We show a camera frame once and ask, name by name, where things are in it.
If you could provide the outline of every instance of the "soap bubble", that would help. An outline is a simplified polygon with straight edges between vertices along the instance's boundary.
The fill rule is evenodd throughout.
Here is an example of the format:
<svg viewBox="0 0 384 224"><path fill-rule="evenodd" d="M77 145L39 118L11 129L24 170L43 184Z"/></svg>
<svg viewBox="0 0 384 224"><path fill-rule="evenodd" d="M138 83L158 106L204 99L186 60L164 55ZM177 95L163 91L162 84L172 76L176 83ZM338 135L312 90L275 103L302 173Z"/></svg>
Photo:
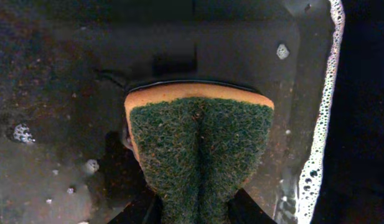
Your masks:
<svg viewBox="0 0 384 224"><path fill-rule="evenodd" d="M35 139L31 135L30 128L25 124L18 124L14 128L13 138L26 144L32 144L35 142Z"/></svg>
<svg viewBox="0 0 384 224"><path fill-rule="evenodd" d="M278 55L280 60L284 60L289 56L290 51L287 49L287 47L284 44L280 44L278 47L278 50L276 51L276 54Z"/></svg>
<svg viewBox="0 0 384 224"><path fill-rule="evenodd" d="M86 173L94 174L99 169L98 161L90 159L85 163L84 168Z"/></svg>

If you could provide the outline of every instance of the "air bubble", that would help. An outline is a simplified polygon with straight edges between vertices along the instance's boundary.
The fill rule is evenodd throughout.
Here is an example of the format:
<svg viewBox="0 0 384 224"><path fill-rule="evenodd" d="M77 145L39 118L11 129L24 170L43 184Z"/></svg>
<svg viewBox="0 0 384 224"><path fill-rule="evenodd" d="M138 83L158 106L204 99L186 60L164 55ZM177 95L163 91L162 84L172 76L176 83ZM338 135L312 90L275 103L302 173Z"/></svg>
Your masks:
<svg viewBox="0 0 384 224"><path fill-rule="evenodd" d="M317 177L317 172L316 170L312 170L310 173L311 177Z"/></svg>
<svg viewBox="0 0 384 224"><path fill-rule="evenodd" d="M280 44L278 47L278 50L276 51L276 54L278 55L280 60L284 60L289 56L290 51L287 49L287 47L284 44Z"/></svg>

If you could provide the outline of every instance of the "dark surface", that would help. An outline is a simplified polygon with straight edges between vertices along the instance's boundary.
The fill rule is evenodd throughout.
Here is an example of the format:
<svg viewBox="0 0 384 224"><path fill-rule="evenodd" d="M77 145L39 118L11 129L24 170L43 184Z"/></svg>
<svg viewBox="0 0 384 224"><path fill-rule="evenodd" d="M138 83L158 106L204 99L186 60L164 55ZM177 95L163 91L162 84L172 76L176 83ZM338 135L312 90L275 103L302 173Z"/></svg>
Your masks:
<svg viewBox="0 0 384 224"><path fill-rule="evenodd" d="M140 223L161 223L162 202L151 190L144 192L136 198L136 203L126 207L108 224L140 224Z"/></svg>
<svg viewBox="0 0 384 224"><path fill-rule="evenodd" d="M232 224L274 224L269 215L254 202L244 189L240 189L235 198L228 203L229 219Z"/></svg>
<svg viewBox="0 0 384 224"><path fill-rule="evenodd" d="M106 135L124 123L124 93L95 80L93 69L151 81L157 76L145 68L153 55L193 51L197 42L199 75L241 82L274 101L270 150L245 189L266 213L288 212L295 222L296 202L289 211L278 210L276 202L295 198L294 184L310 153L334 28L329 2L312 1L307 9L308 2L300 1L176 1L179 10L163 2L141 7L147 2L133 2L136 13L125 13L131 1L120 7L97 0L0 0L1 221L76 223L93 217L90 223L102 223L122 210L108 205L105 173L86 177L81 168L105 156ZM189 28L167 26L174 21L189 21ZM192 34L196 21L206 21L204 32ZM290 50L286 60L276 56L280 43ZM30 127L36 144L4 135L19 123ZM288 129L292 134L285 134ZM72 185L77 193L69 196ZM52 208L47 197L53 197Z"/></svg>
<svg viewBox="0 0 384 224"><path fill-rule="evenodd" d="M384 223L384 1L344 1L346 24L313 223Z"/></svg>
<svg viewBox="0 0 384 224"><path fill-rule="evenodd" d="M101 166L100 172L105 176L108 206L124 208L146 190L143 172L133 152L124 148L119 133L109 132L106 135L105 152L98 163Z"/></svg>

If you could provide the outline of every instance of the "sponge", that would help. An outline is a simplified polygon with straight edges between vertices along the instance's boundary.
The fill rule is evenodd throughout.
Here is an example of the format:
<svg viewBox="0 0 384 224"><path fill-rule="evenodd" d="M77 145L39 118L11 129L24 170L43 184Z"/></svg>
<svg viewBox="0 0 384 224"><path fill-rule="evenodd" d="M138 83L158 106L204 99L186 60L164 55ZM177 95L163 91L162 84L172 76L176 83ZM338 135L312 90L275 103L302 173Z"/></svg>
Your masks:
<svg viewBox="0 0 384 224"><path fill-rule="evenodd" d="M129 133L163 223L228 223L227 202L256 170L273 103L249 91L183 83L130 93Z"/></svg>

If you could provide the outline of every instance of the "wet surface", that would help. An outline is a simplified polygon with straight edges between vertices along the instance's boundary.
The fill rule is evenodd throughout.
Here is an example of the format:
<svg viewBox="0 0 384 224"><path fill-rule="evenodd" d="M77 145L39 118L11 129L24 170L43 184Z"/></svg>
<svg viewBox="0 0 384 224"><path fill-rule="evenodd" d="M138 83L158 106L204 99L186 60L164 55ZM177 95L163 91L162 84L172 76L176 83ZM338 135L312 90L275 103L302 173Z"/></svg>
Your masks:
<svg viewBox="0 0 384 224"><path fill-rule="evenodd" d="M39 7L30 5L35 13L28 16L19 4L0 1L0 222L106 223L132 205L145 183L132 152L121 145L125 92L97 80L93 69L123 71L127 86L179 78L152 72L148 65L161 53L196 55L197 71L182 77L254 88L274 101L268 150L245 189L269 216L295 222L297 182L320 116L330 5L230 4L179 4L179 14L153 26L148 22L173 10L114 17L98 1L79 12L65 1L46 6L63 7L48 18ZM191 18L206 22L169 23ZM108 27L111 21L120 22ZM281 44L289 52L282 60L276 54ZM11 139L20 124L35 142ZM96 172L85 168L90 159L100 165Z"/></svg>

